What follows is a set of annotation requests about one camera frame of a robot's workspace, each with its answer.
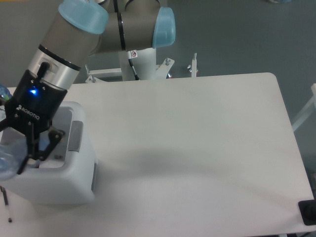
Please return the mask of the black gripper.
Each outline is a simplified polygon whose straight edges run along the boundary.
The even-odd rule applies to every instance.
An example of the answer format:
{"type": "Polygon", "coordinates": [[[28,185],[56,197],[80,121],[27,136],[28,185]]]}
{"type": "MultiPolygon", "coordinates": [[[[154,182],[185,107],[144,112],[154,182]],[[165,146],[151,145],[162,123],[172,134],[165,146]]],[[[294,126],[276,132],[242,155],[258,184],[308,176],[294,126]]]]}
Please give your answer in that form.
{"type": "Polygon", "coordinates": [[[0,144],[18,139],[24,139],[27,144],[27,155],[17,175],[23,173],[29,159],[46,160],[65,136],[65,131],[51,125],[66,94],[67,90],[52,87],[26,70],[12,97],[4,104],[6,118],[0,122],[0,144]],[[35,134],[47,130],[49,143],[44,150],[35,152],[35,134]]]}

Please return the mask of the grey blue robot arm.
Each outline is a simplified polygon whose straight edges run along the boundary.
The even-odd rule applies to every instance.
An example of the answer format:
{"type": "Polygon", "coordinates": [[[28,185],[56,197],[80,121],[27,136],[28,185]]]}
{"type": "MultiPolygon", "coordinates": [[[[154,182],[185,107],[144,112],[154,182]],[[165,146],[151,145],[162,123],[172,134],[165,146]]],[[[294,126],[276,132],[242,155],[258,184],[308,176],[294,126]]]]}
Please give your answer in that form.
{"type": "Polygon", "coordinates": [[[24,172],[29,160],[48,158],[64,137],[53,117],[89,55],[170,46],[176,37],[173,10],[157,0],[65,0],[14,93],[2,97],[1,130],[23,141],[0,147],[0,178],[24,172]]]}

